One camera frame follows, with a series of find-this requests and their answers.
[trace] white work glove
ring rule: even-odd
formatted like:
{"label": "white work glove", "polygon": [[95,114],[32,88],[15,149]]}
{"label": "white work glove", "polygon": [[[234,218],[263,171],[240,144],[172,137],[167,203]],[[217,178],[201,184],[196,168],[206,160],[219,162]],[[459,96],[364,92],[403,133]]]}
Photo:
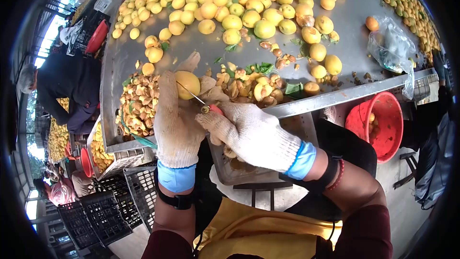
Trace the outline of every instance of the white work glove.
{"label": "white work glove", "polygon": [[179,107],[174,73],[165,71],[158,80],[158,86],[160,96],[153,124],[158,159],[169,168],[192,166],[198,162],[204,130],[194,120],[193,111]]}
{"label": "white work glove", "polygon": [[196,120],[247,163],[285,173],[296,161],[301,140],[281,128],[278,118],[254,104],[223,102],[224,113],[198,114]]}
{"label": "white work glove", "polygon": [[[181,62],[176,71],[193,72],[200,61],[200,54],[193,52]],[[204,101],[229,101],[227,95],[213,87],[216,80],[201,78],[199,97]],[[153,129],[158,143],[157,157],[168,168],[185,168],[198,162],[198,149],[204,139],[205,131],[196,122],[195,115],[201,106],[196,100],[178,98],[174,73],[165,71],[158,80],[160,96]]]}

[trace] black plastic crate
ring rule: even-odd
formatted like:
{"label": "black plastic crate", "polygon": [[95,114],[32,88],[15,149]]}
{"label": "black plastic crate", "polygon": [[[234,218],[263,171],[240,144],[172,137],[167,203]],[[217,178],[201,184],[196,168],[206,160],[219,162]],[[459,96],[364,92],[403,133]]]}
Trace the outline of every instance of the black plastic crate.
{"label": "black plastic crate", "polygon": [[96,192],[113,191],[117,198],[129,194],[128,184],[122,175],[116,174],[101,181],[93,179],[93,182]]}
{"label": "black plastic crate", "polygon": [[57,211],[70,239],[78,250],[99,244],[99,239],[91,227],[80,201],[59,205]]}
{"label": "black plastic crate", "polygon": [[72,47],[73,54],[75,54],[77,49],[82,53],[85,52],[89,40],[91,39],[99,24],[101,24],[104,19],[106,19],[106,24],[109,26],[110,16],[96,10],[94,13],[90,14],[87,18],[84,19],[83,26],[81,27],[80,33]]}
{"label": "black plastic crate", "polygon": [[112,191],[84,196],[81,204],[94,232],[105,247],[132,233],[118,209],[118,202]]}
{"label": "black plastic crate", "polygon": [[123,219],[128,222],[129,227],[134,229],[135,227],[142,224],[141,215],[138,212],[134,200],[131,197],[131,194],[120,196],[117,198],[118,204],[120,207],[120,213],[123,216]]}
{"label": "black plastic crate", "polygon": [[93,181],[96,192],[112,191],[115,194],[120,213],[131,229],[142,224],[141,216],[131,198],[128,184],[123,176],[117,174],[101,181],[95,179]]}

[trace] red knife handle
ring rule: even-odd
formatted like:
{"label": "red knife handle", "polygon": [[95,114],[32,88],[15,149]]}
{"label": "red knife handle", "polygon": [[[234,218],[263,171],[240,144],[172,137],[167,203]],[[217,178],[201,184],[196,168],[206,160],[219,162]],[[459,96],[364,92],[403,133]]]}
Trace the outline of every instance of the red knife handle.
{"label": "red knife handle", "polygon": [[219,113],[222,116],[225,116],[224,113],[222,112],[222,110],[220,110],[220,108],[215,106],[214,104],[209,105],[209,110],[214,111],[215,113]]}

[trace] stainless steel table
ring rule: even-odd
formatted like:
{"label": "stainless steel table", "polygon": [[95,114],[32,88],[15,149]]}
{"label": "stainless steel table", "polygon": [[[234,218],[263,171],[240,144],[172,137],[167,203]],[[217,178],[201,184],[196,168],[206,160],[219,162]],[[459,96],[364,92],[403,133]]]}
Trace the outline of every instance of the stainless steel table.
{"label": "stainless steel table", "polygon": [[[278,118],[290,117],[362,98],[404,83],[406,76],[388,78],[386,73],[382,73],[383,69],[378,65],[377,61],[368,57],[369,31],[364,24],[367,16],[386,15],[392,17],[408,33],[415,46],[418,45],[418,38],[404,27],[401,17],[396,15],[390,6],[382,7],[381,0],[337,0],[335,8],[331,11],[323,9],[319,1],[314,0],[313,11],[315,17],[319,15],[328,16],[334,22],[334,30],[340,36],[340,41],[337,44],[329,43],[326,40],[322,40],[322,43],[326,46],[328,54],[337,55],[342,61],[343,69],[339,74],[339,81],[342,81],[343,85],[339,91],[334,92],[331,92],[333,87],[321,85],[321,87],[325,88],[325,92],[321,95],[264,109]],[[277,3],[272,4],[272,8],[278,8],[278,6]],[[102,128],[106,152],[119,152],[141,147],[137,141],[123,142],[121,140],[115,124],[115,111],[120,105],[119,98],[123,91],[122,82],[131,73],[135,72],[134,65],[136,60],[140,60],[142,63],[148,62],[144,55],[144,39],[149,35],[158,36],[160,30],[168,26],[168,15],[171,11],[163,8],[159,14],[154,14],[141,23],[138,27],[141,35],[136,40],[132,40],[129,37],[129,32],[133,28],[132,25],[128,26],[118,39],[109,36],[103,61],[101,88]],[[111,16],[116,20],[118,14],[112,14]],[[201,55],[198,69],[195,71],[197,76],[203,76],[210,67],[215,77],[215,74],[220,72],[221,63],[227,64],[228,61],[243,68],[252,63],[275,63],[275,56],[268,50],[262,49],[259,46],[259,40],[254,37],[249,43],[243,40],[243,47],[237,47],[236,51],[225,52],[225,43],[221,39],[223,33],[221,24],[216,22],[214,33],[203,35],[198,31],[198,23],[195,20],[192,25],[186,27],[180,36],[173,36],[170,39],[170,48],[164,53],[163,58],[155,64],[156,73],[159,74],[169,69],[174,70],[181,61],[185,60],[195,50]],[[300,29],[292,35],[284,35],[277,31],[276,35],[268,39],[268,41],[278,43],[283,53],[296,56],[299,54],[299,46],[290,42],[294,38],[302,38]],[[223,60],[218,64],[214,64],[214,60],[217,57],[222,57]],[[424,60],[423,56],[420,55],[417,60]],[[299,70],[294,70],[294,64],[290,64],[279,70],[279,75],[289,83],[305,83],[314,80],[309,73],[307,59],[297,60],[297,63],[300,65]],[[355,86],[354,83],[350,82],[354,80],[351,75],[352,72],[356,72],[356,76],[363,83],[368,82],[367,79],[363,78],[366,72],[371,75],[372,80],[378,80],[378,82]],[[426,77],[432,73],[430,70],[416,72],[415,79]],[[150,136],[148,139],[155,142],[154,136]]]}

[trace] blue sleeve cuff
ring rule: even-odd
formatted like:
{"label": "blue sleeve cuff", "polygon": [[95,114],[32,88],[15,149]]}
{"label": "blue sleeve cuff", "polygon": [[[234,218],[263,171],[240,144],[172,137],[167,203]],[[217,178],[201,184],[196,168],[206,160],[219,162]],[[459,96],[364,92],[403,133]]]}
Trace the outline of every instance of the blue sleeve cuff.
{"label": "blue sleeve cuff", "polygon": [[164,166],[158,160],[156,168],[158,169],[158,181],[171,192],[183,192],[195,185],[196,164],[187,168],[175,169]]}
{"label": "blue sleeve cuff", "polygon": [[289,170],[284,172],[284,175],[289,177],[302,180],[310,172],[313,162],[316,158],[316,148],[310,142],[302,141],[300,148],[295,157],[294,163],[291,165]]}

